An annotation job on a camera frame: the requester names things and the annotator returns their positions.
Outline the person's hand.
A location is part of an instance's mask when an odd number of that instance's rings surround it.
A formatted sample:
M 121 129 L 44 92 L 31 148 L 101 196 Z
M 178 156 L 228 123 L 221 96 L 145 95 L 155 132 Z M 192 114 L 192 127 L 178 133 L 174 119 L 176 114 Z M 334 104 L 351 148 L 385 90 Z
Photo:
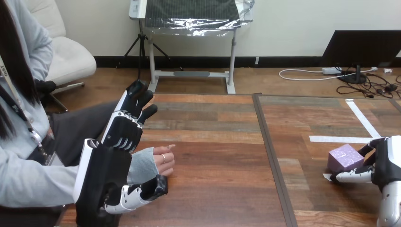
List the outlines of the person's hand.
M 153 149 L 153 158 L 160 175 L 170 176 L 174 172 L 175 159 L 172 149 L 175 144 L 165 147 L 155 147 Z

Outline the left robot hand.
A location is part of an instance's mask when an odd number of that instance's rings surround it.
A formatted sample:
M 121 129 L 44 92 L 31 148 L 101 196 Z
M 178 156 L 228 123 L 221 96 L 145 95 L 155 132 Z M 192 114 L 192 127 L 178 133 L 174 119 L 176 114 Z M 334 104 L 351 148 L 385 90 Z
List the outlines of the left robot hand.
M 84 141 L 73 199 L 79 227 L 116 227 L 123 213 L 168 193 L 167 177 L 156 175 L 128 185 L 131 153 L 140 142 L 146 119 L 157 112 L 153 92 L 141 80 L 128 86 L 116 105 L 101 140 Z

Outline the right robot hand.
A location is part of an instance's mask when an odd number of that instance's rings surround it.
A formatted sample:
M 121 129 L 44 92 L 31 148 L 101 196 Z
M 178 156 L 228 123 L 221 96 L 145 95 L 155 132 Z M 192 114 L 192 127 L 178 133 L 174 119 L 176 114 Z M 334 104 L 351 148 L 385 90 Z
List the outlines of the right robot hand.
M 335 172 L 329 181 L 335 183 L 373 183 L 379 190 L 401 180 L 401 137 L 381 137 L 370 140 L 357 152 L 365 157 L 370 151 L 371 157 L 364 161 L 361 167 L 348 171 Z

